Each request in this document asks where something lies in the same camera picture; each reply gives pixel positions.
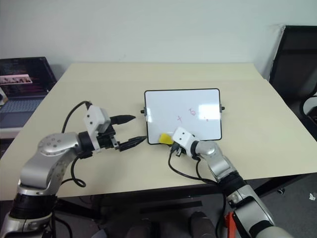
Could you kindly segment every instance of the floor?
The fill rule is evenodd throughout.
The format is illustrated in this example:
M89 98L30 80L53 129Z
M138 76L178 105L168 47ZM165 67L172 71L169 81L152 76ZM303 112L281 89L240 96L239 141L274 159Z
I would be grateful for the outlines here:
M248 183L256 187L263 183L263 179L250 180ZM317 174L311 174L305 178L287 186L284 194L273 192L263 198L263 202L273 214L276 225L284 228L294 237L315 237L316 226L316 201L309 200L309 194L317 197ZM90 203L89 197L81 197L85 203ZM69 198L69 201L89 207L78 197ZM149 207L166 204L188 203L196 201L197 206L186 209L169 210L162 209L152 212ZM160 234L164 238L189 238L188 218L195 211L203 211L214 224L221 209L221 195L205 195L194 198L186 198L164 202L151 202L104 208L108 214L107 222L97 225L88 219L82 219L63 214L57 214L59 218L67 221L75 238L90 238L99 229L105 229L110 238L123 238L128 229L142 218L148 218L153 222L160 222ZM3 221L5 213L9 210L11 202L1 203L0 218ZM56 224L57 237L68 237L66 228L60 223Z

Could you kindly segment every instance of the beige tabletop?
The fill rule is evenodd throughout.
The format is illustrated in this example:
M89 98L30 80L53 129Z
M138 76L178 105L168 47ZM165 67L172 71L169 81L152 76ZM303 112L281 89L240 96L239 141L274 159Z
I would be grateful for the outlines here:
M252 64L77 63L45 97L0 160L0 200L14 198L22 166L43 137L61 131L77 103L90 100L110 116L135 115L131 122L115 126L116 138L123 142L147 133L140 113L144 91L192 88L220 89L225 110L218 143L244 179L317 172L315 140ZM66 131L85 131L84 112L85 107L73 114ZM171 171L168 153L166 145L146 141L124 152L103 150L76 164L75 174L87 187L68 182L58 196L200 183ZM173 157L172 163L195 175L195 161L189 157ZM65 179L70 177L69 169ZM205 163L200 170L204 177L211 177Z

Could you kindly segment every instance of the laptop screen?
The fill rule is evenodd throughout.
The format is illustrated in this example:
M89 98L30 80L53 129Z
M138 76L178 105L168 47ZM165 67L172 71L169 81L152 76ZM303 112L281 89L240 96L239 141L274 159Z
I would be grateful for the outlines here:
M0 87L8 98L45 96L55 83L45 57L0 59Z

